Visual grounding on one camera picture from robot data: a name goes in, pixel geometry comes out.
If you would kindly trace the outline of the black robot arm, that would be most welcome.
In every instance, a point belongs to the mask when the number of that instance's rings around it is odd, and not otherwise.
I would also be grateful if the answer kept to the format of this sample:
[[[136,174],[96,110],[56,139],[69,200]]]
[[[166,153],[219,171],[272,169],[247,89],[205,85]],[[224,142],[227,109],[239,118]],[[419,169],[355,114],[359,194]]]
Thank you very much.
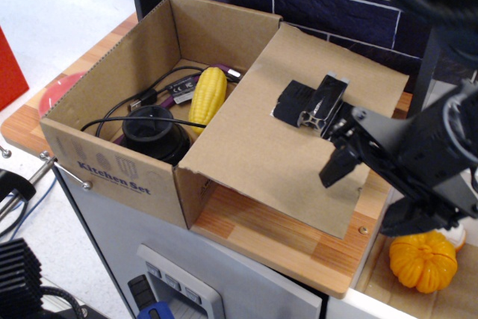
[[[452,229],[477,217],[477,0],[391,0],[431,25],[409,114],[393,120],[354,107],[336,122],[320,172],[331,186],[366,164],[397,189],[381,233]]]

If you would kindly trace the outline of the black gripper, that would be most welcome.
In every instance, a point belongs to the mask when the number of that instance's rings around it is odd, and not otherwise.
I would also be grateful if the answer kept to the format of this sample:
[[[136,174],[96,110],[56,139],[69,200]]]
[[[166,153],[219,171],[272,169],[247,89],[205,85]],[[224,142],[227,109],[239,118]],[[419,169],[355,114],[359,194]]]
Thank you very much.
[[[407,120],[355,107],[336,123],[330,138],[335,150],[319,177],[329,188],[366,164],[403,195],[388,206],[381,234],[448,230],[463,218],[477,218],[476,190],[461,177],[477,168],[476,130],[476,122],[447,105]]]

